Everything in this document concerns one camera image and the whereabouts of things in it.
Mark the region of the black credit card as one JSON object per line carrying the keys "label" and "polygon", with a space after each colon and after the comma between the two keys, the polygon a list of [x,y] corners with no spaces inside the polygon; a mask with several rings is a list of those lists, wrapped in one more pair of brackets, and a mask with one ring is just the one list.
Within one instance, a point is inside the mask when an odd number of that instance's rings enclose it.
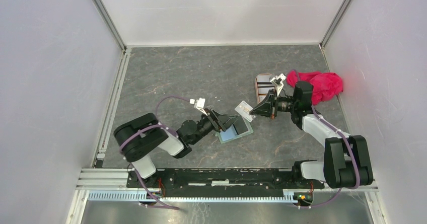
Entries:
{"label": "black credit card", "polygon": [[236,135],[242,135],[249,131],[246,120],[242,116],[239,116],[236,119],[236,121],[233,123],[233,128],[236,132]]}

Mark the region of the white VIP card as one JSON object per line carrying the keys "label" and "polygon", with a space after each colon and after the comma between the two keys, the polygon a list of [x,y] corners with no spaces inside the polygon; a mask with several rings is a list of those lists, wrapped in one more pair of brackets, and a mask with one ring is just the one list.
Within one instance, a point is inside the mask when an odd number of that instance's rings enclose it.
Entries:
{"label": "white VIP card", "polygon": [[244,119],[246,119],[248,122],[252,122],[256,116],[251,115],[250,112],[253,110],[253,107],[250,106],[245,101],[240,102],[236,107],[235,111],[242,116]]}

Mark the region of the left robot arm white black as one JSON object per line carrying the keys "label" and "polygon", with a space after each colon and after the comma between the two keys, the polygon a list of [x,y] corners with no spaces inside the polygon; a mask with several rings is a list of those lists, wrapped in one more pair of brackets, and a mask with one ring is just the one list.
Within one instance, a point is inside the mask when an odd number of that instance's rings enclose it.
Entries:
{"label": "left robot arm white black", "polygon": [[113,136],[139,181],[150,188],[158,182],[157,168],[149,156],[151,151],[160,148],[176,159],[183,158],[192,151],[192,145],[212,131],[225,132],[238,118],[237,115],[220,114],[205,108],[199,121],[186,120],[177,131],[172,131],[154,113],[148,113],[120,125]]}

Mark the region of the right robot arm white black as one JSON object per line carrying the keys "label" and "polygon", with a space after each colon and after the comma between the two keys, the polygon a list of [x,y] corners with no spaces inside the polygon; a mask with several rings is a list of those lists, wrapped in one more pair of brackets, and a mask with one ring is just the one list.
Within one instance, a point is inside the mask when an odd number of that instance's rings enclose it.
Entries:
{"label": "right robot arm white black", "polygon": [[374,175],[366,139],[348,134],[330,122],[312,105],[314,87],[298,81],[292,96],[280,96],[278,88],[268,91],[266,97],[249,113],[274,119],[278,112],[289,112],[292,122],[311,135],[324,147],[323,161],[295,162],[291,182],[303,188],[318,180],[331,188],[356,189],[369,186]]}

